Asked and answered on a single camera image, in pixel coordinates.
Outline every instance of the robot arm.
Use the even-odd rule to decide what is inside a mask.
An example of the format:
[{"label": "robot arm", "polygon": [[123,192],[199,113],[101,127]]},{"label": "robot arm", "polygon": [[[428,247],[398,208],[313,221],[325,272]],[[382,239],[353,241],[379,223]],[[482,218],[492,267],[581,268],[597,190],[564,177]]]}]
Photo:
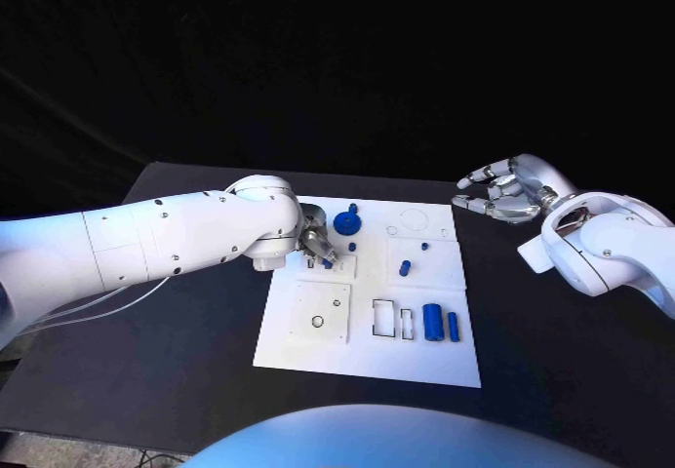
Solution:
[{"label": "robot arm", "polygon": [[580,194],[529,154],[470,173],[459,187],[489,178],[489,200],[459,195],[453,204],[514,224],[545,215],[541,235],[518,248],[534,272],[555,267],[590,296],[632,286],[675,319],[675,229],[664,214],[627,196]]},{"label": "robot arm", "polygon": [[320,207],[301,205],[274,176],[247,177],[232,190],[1,222],[0,349],[42,315],[82,297],[239,255],[258,271],[281,268],[294,250],[336,260]]}]

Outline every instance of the black table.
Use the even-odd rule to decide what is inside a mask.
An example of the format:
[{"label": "black table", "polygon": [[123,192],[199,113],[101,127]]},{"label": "black table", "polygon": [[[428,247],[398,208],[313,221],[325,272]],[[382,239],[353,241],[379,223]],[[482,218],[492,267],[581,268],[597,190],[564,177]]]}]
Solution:
[{"label": "black table", "polygon": [[[126,202],[222,189],[257,173],[154,163]],[[264,173],[299,195],[447,204],[457,193],[449,182]],[[554,271],[534,274],[516,247],[538,223],[454,213],[482,389],[255,368],[271,273],[241,258],[172,278],[123,313],[40,334],[0,394],[0,427],[190,453],[278,414],[378,403],[477,416],[620,465],[662,466],[675,321],[629,288],[589,298]]]}]

